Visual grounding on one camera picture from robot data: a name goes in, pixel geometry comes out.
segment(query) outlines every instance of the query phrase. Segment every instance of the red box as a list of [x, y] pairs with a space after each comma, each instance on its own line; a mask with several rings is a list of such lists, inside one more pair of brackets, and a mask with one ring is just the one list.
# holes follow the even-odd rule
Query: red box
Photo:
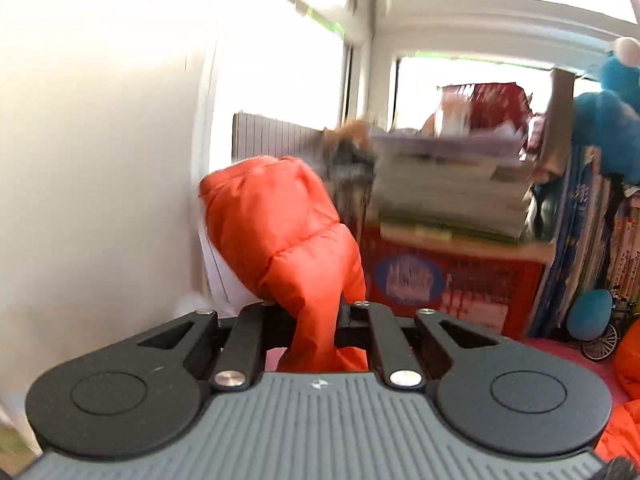
[[476, 258], [404, 246], [366, 227], [360, 253], [367, 299], [413, 317], [435, 308], [520, 339], [544, 265], [538, 262]]

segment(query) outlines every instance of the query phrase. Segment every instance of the orange puffer jacket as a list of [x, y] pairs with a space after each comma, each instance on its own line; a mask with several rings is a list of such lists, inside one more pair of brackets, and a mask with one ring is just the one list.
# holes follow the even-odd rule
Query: orange puffer jacket
[[640, 467], [640, 321], [618, 346], [614, 368], [620, 385], [633, 400], [613, 408], [596, 452], [604, 460], [627, 456]]
[[207, 233], [240, 281], [297, 318], [278, 370], [366, 370], [366, 355], [334, 348], [340, 295], [363, 300], [360, 252], [320, 178], [304, 162], [258, 156], [200, 183]]

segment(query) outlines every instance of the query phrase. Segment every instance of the red bag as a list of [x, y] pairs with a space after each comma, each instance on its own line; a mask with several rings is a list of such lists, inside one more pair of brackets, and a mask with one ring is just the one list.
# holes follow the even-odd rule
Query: red bag
[[471, 129], [495, 128], [505, 121], [515, 124], [516, 130], [527, 131], [532, 111], [525, 91], [516, 83], [475, 83], [447, 86], [446, 92], [468, 91], [471, 95]]

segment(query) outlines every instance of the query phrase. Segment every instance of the blue balloon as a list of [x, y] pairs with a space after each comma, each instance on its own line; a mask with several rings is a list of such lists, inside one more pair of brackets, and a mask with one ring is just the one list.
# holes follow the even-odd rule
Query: blue balloon
[[572, 337], [591, 341], [604, 332], [609, 318], [613, 298], [608, 290], [598, 288], [581, 294], [571, 307], [566, 318], [566, 329]]

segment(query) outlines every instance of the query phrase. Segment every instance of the gray ribbed platform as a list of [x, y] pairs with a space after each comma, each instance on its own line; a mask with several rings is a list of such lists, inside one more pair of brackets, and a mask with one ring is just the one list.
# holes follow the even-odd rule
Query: gray ribbed platform
[[47, 454], [18, 478], [583, 480], [599, 468], [591, 453], [530, 463], [482, 453], [423, 397], [388, 390], [373, 374], [267, 373], [251, 390], [215, 399], [183, 439], [152, 455], [92, 463]]

